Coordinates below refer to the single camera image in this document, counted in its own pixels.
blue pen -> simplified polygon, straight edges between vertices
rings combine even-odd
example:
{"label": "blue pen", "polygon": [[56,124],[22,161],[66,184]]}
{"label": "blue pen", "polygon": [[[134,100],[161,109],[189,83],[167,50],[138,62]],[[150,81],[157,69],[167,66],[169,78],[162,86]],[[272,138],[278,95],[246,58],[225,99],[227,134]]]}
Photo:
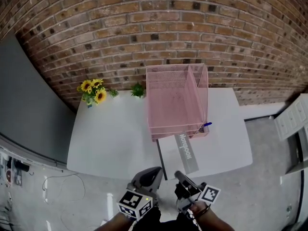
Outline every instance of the blue pen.
{"label": "blue pen", "polygon": [[212,124],[211,122],[205,123],[205,124],[204,124],[204,127],[207,127],[207,126],[209,126],[209,125],[211,125],[211,124]]}

small potted plant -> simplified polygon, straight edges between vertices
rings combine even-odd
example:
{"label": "small potted plant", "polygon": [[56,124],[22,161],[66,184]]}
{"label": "small potted plant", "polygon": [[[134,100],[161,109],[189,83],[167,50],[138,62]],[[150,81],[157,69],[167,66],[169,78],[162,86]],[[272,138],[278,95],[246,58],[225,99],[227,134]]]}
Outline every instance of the small potted plant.
{"label": "small potted plant", "polygon": [[109,94],[110,94],[110,96],[112,96],[113,98],[115,98],[116,96],[119,95],[119,92],[118,92],[117,90],[110,89],[110,90],[109,90]]}
{"label": "small potted plant", "polygon": [[131,95],[142,98],[144,96],[144,88],[141,84],[137,83],[131,87]]}
{"label": "small potted plant", "polygon": [[81,100],[87,103],[88,108],[92,107],[92,104],[100,104],[106,99],[107,92],[103,87],[102,79],[85,80],[77,91],[82,93]]}

white table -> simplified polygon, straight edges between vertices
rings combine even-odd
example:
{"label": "white table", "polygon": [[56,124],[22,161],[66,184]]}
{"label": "white table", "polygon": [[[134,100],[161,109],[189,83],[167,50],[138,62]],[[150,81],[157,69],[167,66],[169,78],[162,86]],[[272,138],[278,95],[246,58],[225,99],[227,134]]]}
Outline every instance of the white table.
{"label": "white table", "polygon": [[[132,179],[139,171],[161,166],[158,148],[147,125],[145,99],[120,91],[95,107],[81,103],[72,133],[67,168],[118,179]],[[216,174],[252,163],[250,143],[233,89],[209,88],[210,133],[191,140],[200,170],[189,175]]]}

green plant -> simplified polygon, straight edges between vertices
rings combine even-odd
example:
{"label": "green plant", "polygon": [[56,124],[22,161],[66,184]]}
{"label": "green plant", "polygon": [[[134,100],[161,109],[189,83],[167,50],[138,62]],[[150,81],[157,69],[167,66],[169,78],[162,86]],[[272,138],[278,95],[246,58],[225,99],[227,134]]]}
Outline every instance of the green plant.
{"label": "green plant", "polygon": [[117,95],[119,95],[119,92],[117,90],[113,90],[113,89],[110,89],[109,90],[109,93],[110,95],[115,98]]}
{"label": "green plant", "polygon": [[131,95],[141,98],[144,95],[144,88],[141,84],[137,83],[131,87]]}

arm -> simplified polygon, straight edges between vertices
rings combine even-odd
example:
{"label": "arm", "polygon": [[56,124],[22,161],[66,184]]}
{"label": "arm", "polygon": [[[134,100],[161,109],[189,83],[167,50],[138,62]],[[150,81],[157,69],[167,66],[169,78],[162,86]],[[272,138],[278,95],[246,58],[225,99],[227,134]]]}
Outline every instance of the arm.
{"label": "arm", "polygon": [[128,231],[132,224],[132,220],[122,213],[117,213],[110,221],[97,228],[95,231]]}
{"label": "arm", "polygon": [[[198,214],[207,207],[206,203],[202,201],[195,202],[190,210],[196,217]],[[206,213],[197,217],[197,223],[199,224],[201,230],[211,230],[211,231],[234,231],[234,229],[226,222],[221,220],[215,213],[209,209]]]}

